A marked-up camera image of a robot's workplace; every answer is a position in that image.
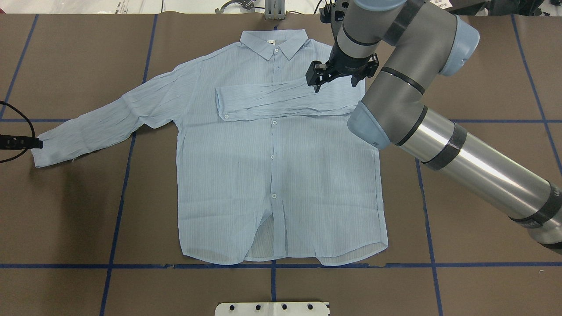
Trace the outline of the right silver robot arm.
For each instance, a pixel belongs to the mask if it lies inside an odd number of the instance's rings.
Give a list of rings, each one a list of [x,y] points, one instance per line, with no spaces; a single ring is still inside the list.
[[[519,20],[458,16],[429,0],[340,0],[321,10],[335,44],[307,79],[324,90],[337,77],[373,77],[349,121],[356,135],[411,154],[560,253],[561,151]]]

